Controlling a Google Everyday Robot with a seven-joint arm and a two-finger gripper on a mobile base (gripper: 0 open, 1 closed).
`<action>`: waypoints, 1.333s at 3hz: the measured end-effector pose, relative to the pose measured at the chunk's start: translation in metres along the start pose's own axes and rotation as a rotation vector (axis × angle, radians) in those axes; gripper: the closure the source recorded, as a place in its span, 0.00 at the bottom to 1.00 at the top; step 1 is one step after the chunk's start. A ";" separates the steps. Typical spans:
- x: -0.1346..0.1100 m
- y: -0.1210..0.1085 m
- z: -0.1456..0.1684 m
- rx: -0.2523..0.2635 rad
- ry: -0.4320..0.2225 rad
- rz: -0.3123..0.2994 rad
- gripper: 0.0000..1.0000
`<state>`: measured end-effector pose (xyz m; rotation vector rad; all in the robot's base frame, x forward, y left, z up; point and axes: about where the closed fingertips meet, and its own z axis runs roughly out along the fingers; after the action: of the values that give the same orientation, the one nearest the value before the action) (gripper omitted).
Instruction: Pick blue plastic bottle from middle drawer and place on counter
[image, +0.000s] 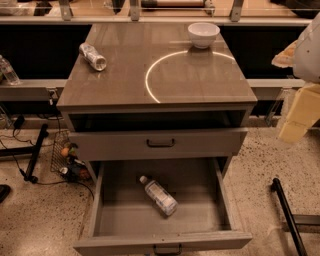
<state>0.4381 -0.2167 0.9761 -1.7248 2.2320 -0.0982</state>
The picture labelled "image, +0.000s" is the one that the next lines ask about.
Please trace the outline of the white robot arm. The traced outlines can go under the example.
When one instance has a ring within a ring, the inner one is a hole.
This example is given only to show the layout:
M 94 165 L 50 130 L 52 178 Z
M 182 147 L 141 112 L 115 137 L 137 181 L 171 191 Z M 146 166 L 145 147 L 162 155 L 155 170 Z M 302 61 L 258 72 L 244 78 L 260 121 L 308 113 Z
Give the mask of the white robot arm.
M 295 93 L 279 133 L 282 141 L 295 143 L 320 120 L 320 13 L 296 41 L 274 56 L 271 64 L 292 67 L 294 76 L 305 82 Z

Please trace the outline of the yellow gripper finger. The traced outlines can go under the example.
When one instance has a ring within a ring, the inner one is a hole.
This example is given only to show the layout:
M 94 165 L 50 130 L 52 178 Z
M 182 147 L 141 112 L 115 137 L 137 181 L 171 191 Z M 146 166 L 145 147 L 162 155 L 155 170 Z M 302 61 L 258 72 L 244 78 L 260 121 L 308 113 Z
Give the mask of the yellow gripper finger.
M 283 51 L 275 55 L 271 61 L 271 64 L 279 68 L 292 67 L 296 44 L 297 44 L 296 41 L 292 42 Z
M 320 85 L 306 83 L 295 93 L 279 138 L 286 143 L 298 142 L 319 119 Z

